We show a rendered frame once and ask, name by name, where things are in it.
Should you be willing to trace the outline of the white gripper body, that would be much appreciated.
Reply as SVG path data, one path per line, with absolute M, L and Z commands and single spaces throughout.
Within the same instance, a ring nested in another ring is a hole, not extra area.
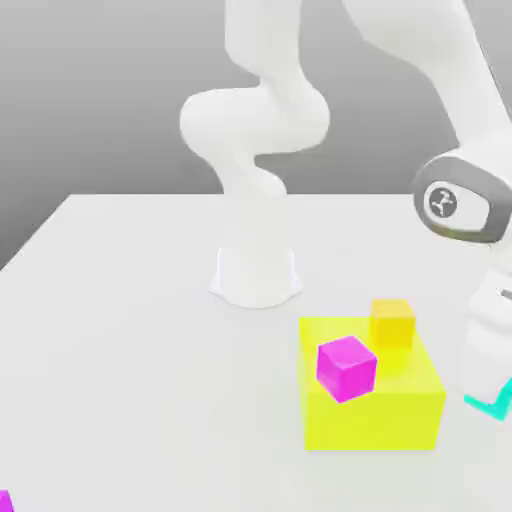
M 486 272 L 469 300 L 468 321 L 512 332 L 512 275 Z

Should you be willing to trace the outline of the small orange cube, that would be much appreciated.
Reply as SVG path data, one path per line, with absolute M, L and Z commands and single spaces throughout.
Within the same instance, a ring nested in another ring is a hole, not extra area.
M 374 299 L 370 312 L 370 337 L 380 347 L 411 349 L 416 316 L 405 299 Z

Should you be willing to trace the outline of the large yellow box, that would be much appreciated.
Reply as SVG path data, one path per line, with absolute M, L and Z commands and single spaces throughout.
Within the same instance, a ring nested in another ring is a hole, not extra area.
M 297 374 L 307 450 L 432 450 L 446 390 L 420 336 L 412 347 L 381 348 L 367 317 L 301 317 Z M 358 338 L 378 358 L 374 390 L 338 403 L 316 379 L 318 346 Z

